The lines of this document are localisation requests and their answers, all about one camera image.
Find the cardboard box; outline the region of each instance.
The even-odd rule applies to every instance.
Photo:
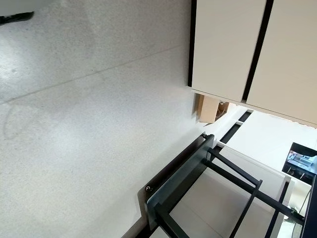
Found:
[[[229,103],[223,103],[218,99],[199,96],[197,115],[200,122],[214,123],[227,113]]]

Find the cabinet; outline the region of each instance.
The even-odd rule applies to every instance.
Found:
[[[193,90],[317,127],[316,9],[314,0],[197,1]]]
[[[198,0],[193,88],[241,101],[265,0]]]
[[[274,0],[247,104],[317,124],[316,9]]]

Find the white floor tile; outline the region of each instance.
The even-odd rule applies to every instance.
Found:
[[[202,132],[185,60],[179,47],[2,104],[4,237],[123,235],[138,190]]]
[[[189,0],[57,0],[1,26],[0,102],[188,44]]]

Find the black metal frame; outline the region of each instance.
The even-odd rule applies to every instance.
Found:
[[[308,222],[310,220],[315,219],[312,213],[308,212],[308,215],[310,215],[310,220],[306,221],[303,216],[282,204],[289,185],[288,182],[286,182],[284,185],[279,201],[276,201],[265,193],[259,191],[262,180],[255,179],[243,169],[236,166],[227,158],[212,149],[214,138],[213,135],[204,135],[204,138],[206,138],[206,140],[200,145],[200,147],[164,182],[164,184],[162,184],[160,187],[155,188],[155,190],[151,192],[151,196],[145,204],[148,216],[147,218],[151,230],[155,229],[157,225],[159,225],[171,238],[188,237],[186,233],[181,229],[181,227],[169,215],[169,213],[207,167],[214,170],[216,173],[220,174],[224,178],[228,179],[235,185],[239,186],[240,188],[251,194],[239,220],[237,221],[233,231],[231,232],[230,238],[233,238],[235,236],[255,197],[275,209],[275,213],[272,217],[265,238],[270,237],[279,212],[290,217],[300,225],[304,225],[305,223],[305,227],[308,227]],[[214,164],[213,160],[215,158],[226,164],[229,168],[237,172],[254,186],[248,184],[247,182],[241,180],[240,178],[234,176],[233,174]],[[317,188],[312,189],[312,194],[313,193],[317,193]],[[309,227],[311,229],[310,233],[312,234],[313,229],[313,233],[316,234],[315,231],[317,229],[312,226]]]

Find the black metal rack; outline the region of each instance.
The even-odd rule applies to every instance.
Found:
[[[194,182],[199,178],[203,171],[206,168],[210,168],[235,185],[244,189],[251,195],[240,218],[231,232],[230,238],[233,238],[236,235],[255,197],[275,209],[275,213],[271,219],[271,223],[268,227],[265,238],[269,238],[271,236],[279,212],[290,217],[296,223],[303,226],[301,237],[316,237],[317,228],[316,225],[312,225],[317,219],[315,216],[315,212],[317,211],[317,201],[314,203],[312,199],[313,195],[315,195],[315,197],[317,196],[317,189],[314,187],[315,183],[313,183],[312,187],[309,209],[307,209],[306,216],[303,217],[282,204],[289,185],[288,182],[286,182],[284,185],[279,201],[276,201],[265,193],[259,191],[262,180],[255,179],[253,176],[236,166],[234,163],[229,161],[221,154],[217,153],[212,148],[214,139],[213,135],[203,134],[202,136],[205,138],[205,141],[187,160],[185,160],[171,174],[169,174],[167,178],[160,183],[160,185],[158,185],[156,188],[153,188],[149,184],[148,188],[150,187],[151,189],[147,191],[148,199],[146,200],[145,207],[147,211],[149,227],[151,230],[155,229],[157,226],[160,226],[171,238],[188,237],[182,228],[176,223],[176,221],[174,221],[174,219],[169,215],[169,213],[186,194]],[[229,168],[233,169],[252,185],[214,164],[213,160],[216,158]]]

